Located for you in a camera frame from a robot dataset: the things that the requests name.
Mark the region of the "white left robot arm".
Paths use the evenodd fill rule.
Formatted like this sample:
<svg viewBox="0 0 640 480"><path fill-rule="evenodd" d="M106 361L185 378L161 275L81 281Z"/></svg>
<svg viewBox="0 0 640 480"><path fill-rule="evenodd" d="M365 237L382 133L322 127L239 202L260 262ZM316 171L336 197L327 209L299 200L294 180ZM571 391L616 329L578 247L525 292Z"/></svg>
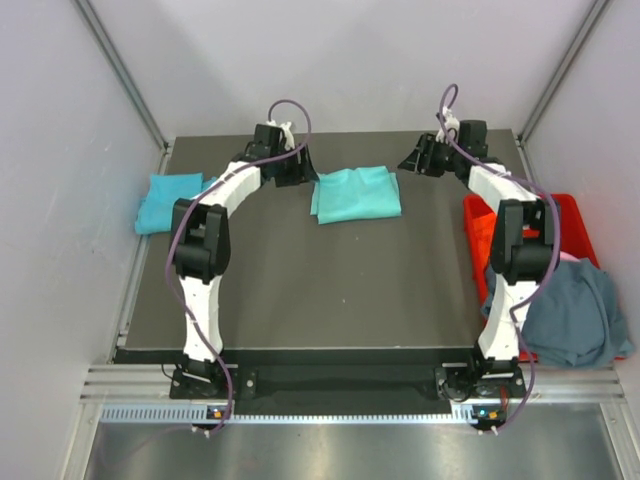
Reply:
<svg viewBox="0 0 640 480"><path fill-rule="evenodd" d="M175 268L180 288L174 292L187 324L179 368L203 395L220 394L227 382L219 291L231 259L231 215L269 181L287 187L318 179L307 146L294 140L292 124L269 120L255 127L253 139L211 186L174 203L166 266Z"/></svg>

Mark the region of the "teal t-shirt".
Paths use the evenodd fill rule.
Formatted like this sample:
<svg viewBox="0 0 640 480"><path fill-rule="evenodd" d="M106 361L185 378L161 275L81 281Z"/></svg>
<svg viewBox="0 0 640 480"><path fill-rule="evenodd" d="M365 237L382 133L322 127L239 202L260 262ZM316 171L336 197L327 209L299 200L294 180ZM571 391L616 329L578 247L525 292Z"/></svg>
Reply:
<svg viewBox="0 0 640 480"><path fill-rule="evenodd" d="M320 174L310 214L319 225L399 217L402 206L396 174L385 166Z"/></svg>

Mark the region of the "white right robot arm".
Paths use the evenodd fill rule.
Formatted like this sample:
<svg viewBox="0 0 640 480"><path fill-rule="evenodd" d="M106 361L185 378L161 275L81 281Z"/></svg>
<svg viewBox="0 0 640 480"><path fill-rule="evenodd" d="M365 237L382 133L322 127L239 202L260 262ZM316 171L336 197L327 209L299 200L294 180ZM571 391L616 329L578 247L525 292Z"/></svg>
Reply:
<svg viewBox="0 0 640 480"><path fill-rule="evenodd" d="M469 388L487 396L518 370L529 305L559 260L560 215L553 200L488 156L484 121L437 118L438 132L422 134L398 168L430 177L452 173L496 215L489 253L493 300L466 372Z"/></svg>

